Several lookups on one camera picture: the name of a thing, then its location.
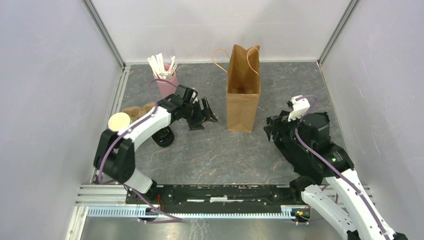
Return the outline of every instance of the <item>brown paper bag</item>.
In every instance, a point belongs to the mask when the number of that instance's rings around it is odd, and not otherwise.
[[[228,76],[226,112],[227,129],[229,131],[252,132],[259,96],[261,95],[259,49],[259,45],[244,49],[235,44],[229,59],[228,71],[214,61],[216,50],[212,53],[213,62],[227,72]]]
[[[138,107],[138,106],[127,107],[124,110],[122,110],[122,112],[128,114],[129,118],[131,118],[131,121],[134,123],[139,118],[143,117],[148,112],[150,112],[150,110],[152,110],[154,106],[155,106],[154,102],[149,102],[143,107]]]

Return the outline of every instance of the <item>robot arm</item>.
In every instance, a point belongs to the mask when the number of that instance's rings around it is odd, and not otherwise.
[[[290,183],[296,186],[298,198],[316,209],[344,240],[406,240],[404,234],[396,233],[384,221],[365,194],[346,151],[331,142],[327,113],[305,115],[310,105],[302,96],[293,97],[287,104],[293,111],[283,110],[279,116],[268,117],[264,130],[268,140],[275,143],[293,165],[294,171],[301,175],[293,181],[296,184]],[[353,189],[312,152],[318,153],[359,191]],[[324,179],[340,196],[348,213],[326,197],[316,185],[320,185]]]
[[[194,89],[178,85],[174,94],[158,101],[157,109],[153,108],[128,127],[119,132],[106,129],[98,143],[94,166],[100,169],[107,150],[119,136],[124,135],[107,156],[103,172],[120,184],[131,186],[142,194],[147,193],[156,183],[136,169],[135,151],[140,145],[152,136],[159,146],[169,146],[174,134],[168,126],[179,119],[186,119],[190,130],[204,129],[202,123],[206,121],[218,122],[208,100],[205,97],[201,99],[202,109],[197,95]]]

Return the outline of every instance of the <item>pink cup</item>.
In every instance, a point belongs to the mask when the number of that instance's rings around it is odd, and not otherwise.
[[[165,70],[167,71],[170,68],[169,64],[164,64],[163,65]],[[177,80],[177,72],[174,71],[174,73],[172,74],[171,78],[166,79],[168,82],[171,82],[172,84],[174,84],[175,86],[178,86],[178,80]],[[157,87],[159,88],[160,91],[160,95],[162,95],[162,98],[166,98],[171,94],[175,93],[176,88],[164,81],[156,81],[157,83]]]

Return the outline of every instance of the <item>paper cup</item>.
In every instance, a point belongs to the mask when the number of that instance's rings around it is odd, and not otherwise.
[[[128,114],[124,112],[118,112],[109,118],[107,127],[114,132],[118,132],[119,130],[128,127],[132,123],[133,121],[131,121],[131,118]]]

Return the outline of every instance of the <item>gray mat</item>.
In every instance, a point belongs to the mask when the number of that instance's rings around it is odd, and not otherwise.
[[[174,143],[161,148],[149,138],[136,151],[136,167],[158,184],[288,184],[298,175],[273,143],[263,127],[266,118],[289,110],[286,102],[296,95],[318,97],[313,112],[328,112],[331,137],[343,145],[327,88],[314,62],[267,62],[260,65],[262,92],[253,132],[227,131],[227,75],[213,63],[179,64],[180,84],[195,88],[207,97],[219,123],[204,123],[205,130],[188,131],[185,120],[170,127]],[[130,69],[121,109],[152,102],[148,81],[149,65]],[[153,96],[159,89],[153,85]]]

